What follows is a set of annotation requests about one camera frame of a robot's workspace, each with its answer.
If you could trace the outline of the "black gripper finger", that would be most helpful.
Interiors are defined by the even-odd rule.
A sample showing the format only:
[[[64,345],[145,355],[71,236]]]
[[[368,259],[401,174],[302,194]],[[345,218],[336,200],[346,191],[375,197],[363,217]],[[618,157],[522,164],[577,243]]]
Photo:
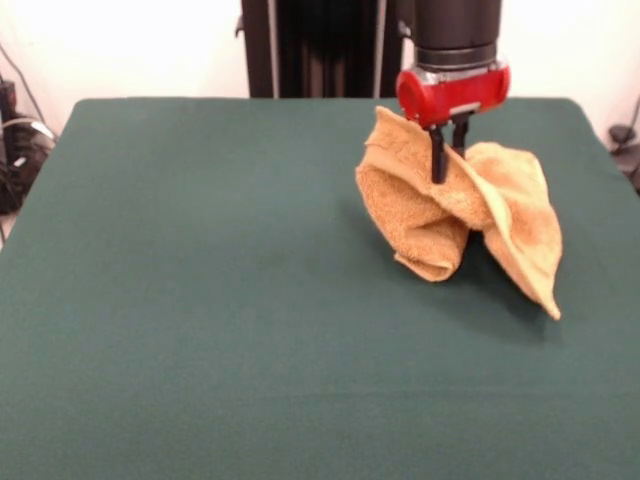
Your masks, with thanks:
[[[464,155],[466,149],[466,136],[469,131],[468,117],[453,117],[452,147],[458,155]]]
[[[444,149],[444,136],[441,125],[434,125],[429,129],[431,139],[431,176],[434,184],[442,184],[447,175],[447,157]]]

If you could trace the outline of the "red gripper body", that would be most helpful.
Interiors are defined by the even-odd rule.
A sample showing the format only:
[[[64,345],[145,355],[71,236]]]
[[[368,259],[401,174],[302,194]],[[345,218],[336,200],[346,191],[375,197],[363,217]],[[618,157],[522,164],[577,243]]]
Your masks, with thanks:
[[[501,105],[511,84],[509,64],[495,55],[418,55],[396,78],[404,116],[442,125]]]

